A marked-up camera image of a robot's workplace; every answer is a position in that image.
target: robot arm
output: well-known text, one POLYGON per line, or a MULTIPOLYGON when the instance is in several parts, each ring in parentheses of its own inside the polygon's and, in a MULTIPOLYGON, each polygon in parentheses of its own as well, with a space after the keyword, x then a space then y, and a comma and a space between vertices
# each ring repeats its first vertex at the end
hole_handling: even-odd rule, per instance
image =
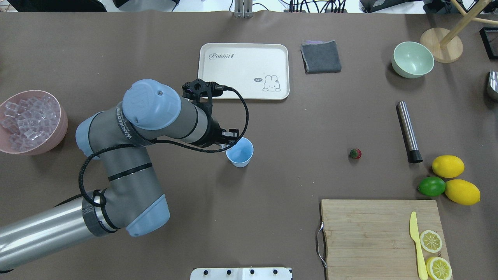
POLYGON ((110 187, 0 228, 0 272, 120 228, 136 237, 168 221, 165 194, 145 146, 161 142, 159 136, 199 147, 234 145, 240 138, 238 130, 227 132, 211 117, 212 97, 226 87, 197 79, 182 88, 184 98, 154 80, 140 80, 115 108, 78 126, 77 144, 86 156, 126 146, 99 154, 110 187), (201 103, 201 97, 208 101, 201 103))

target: wooden cutting board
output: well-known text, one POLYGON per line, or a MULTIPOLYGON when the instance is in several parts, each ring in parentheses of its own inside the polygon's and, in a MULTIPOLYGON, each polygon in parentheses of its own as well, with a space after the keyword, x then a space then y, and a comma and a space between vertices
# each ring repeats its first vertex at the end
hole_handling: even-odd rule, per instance
POLYGON ((433 230, 443 239, 439 253, 422 249, 424 259, 450 262, 434 200, 323 199, 321 211, 328 280, 418 280, 412 211, 420 233, 433 230))

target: metal muddler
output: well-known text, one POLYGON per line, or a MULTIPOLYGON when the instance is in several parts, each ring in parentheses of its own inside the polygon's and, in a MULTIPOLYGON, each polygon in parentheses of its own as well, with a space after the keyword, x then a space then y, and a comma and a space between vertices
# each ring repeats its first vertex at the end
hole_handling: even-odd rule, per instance
POLYGON ((398 102, 396 109, 398 111, 399 124, 401 125, 406 152, 408 154, 408 162, 422 162, 422 156, 418 150, 417 141, 415 140, 415 133, 411 127, 410 115, 408 114, 408 108, 406 107, 405 101, 398 102))

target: bowl of ice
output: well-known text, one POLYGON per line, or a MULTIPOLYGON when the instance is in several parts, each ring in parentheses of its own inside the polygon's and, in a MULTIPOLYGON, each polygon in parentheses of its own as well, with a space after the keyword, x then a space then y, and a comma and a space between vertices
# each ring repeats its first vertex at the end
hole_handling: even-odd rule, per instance
POLYGON ((67 115, 50 93, 18 93, 0 106, 0 150, 41 154, 57 146, 67 132, 67 115))

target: blue joint cap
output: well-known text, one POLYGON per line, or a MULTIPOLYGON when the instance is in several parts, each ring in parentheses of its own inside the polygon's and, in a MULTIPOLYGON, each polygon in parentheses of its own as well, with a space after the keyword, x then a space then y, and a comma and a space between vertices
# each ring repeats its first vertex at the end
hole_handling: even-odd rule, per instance
POLYGON ((181 109, 178 93, 151 79, 135 82, 123 97, 124 116, 144 130, 167 127, 176 120, 181 109))
POLYGON ((166 203, 166 195, 163 194, 133 220, 126 230, 132 237, 142 236, 162 227, 168 220, 168 203, 166 203))
POLYGON ((102 112, 98 112, 95 115, 84 120, 82 123, 80 123, 80 125, 76 129, 76 144, 78 145, 78 148, 80 148, 80 150, 83 151, 83 153, 86 156, 90 156, 91 154, 93 154, 92 147, 90 147, 90 139, 89 139, 90 125, 92 124, 92 121, 95 118, 95 116, 100 113, 102 112))

